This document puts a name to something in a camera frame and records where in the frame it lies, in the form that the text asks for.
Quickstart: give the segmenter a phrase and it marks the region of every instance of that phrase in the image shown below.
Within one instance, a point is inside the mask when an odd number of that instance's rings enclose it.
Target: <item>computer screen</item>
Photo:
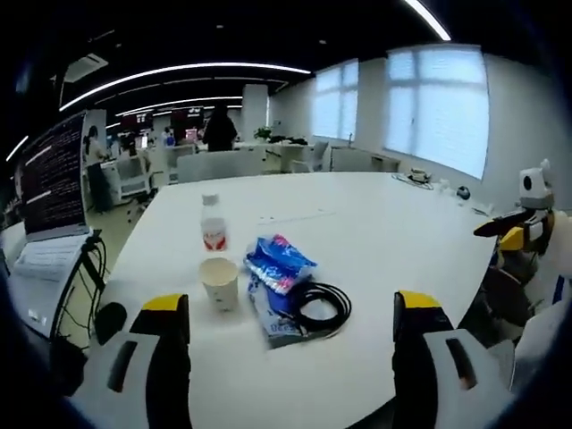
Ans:
[[[22,151],[22,212],[29,239],[87,230],[81,195],[83,121],[84,114],[73,116]]]

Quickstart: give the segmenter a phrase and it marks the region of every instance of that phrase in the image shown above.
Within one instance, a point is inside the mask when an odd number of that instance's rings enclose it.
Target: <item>keyboard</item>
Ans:
[[[70,275],[86,238],[80,235],[26,244],[14,264],[13,275],[60,282]]]

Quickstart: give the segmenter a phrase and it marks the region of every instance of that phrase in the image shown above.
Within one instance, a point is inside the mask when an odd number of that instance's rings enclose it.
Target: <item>black ceiling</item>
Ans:
[[[538,39],[531,38],[526,15],[514,8],[514,2],[423,3],[454,42],[477,44],[485,52],[523,63],[542,63]],[[245,83],[261,80],[272,80],[267,82],[272,92],[283,82],[291,84],[307,78],[287,71],[245,68],[167,72],[103,90],[59,114],[59,96],[50,79],[90,53],[101,56],[109,65],[76,83],[66,83],[62,104],[104,83],[160,67],[234,61],[273,63],[315,72],[346,59],[364,60],[383,56],[395,47],[438,41],[403,0],[266,4],[162,2],[142,6],[139,2],[137,7],[124,6],[122,12],[119,5],[97,3],[89,8],[76,5],[54,9],[43,5],[33,8],[32,15],[22,11],[28,31],[17,40],[10,39],[14,46],[16,94],[12,126],[0,149],[2,161],[24,135],[33,136],[86,107],[106,109],[111,121],[119,112],[144,105],[240,96]],[[213,79],[221,77],[258,80]]]

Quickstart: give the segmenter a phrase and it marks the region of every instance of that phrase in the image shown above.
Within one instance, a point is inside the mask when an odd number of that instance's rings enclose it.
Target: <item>paper cup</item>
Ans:
[[[231,311],[237,306],[239,268],[236,264],[223,257],[213,257],[203,261],[198,268],[198,276],[214,308]]]

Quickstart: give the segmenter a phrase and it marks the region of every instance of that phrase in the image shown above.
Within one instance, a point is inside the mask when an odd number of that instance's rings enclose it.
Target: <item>laptop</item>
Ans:
[[[85,117],[81,113],[58,123],[21,155],[27,243],[14,263],[8,289],[22,321],[48,339],[90,235],[81,177]]]

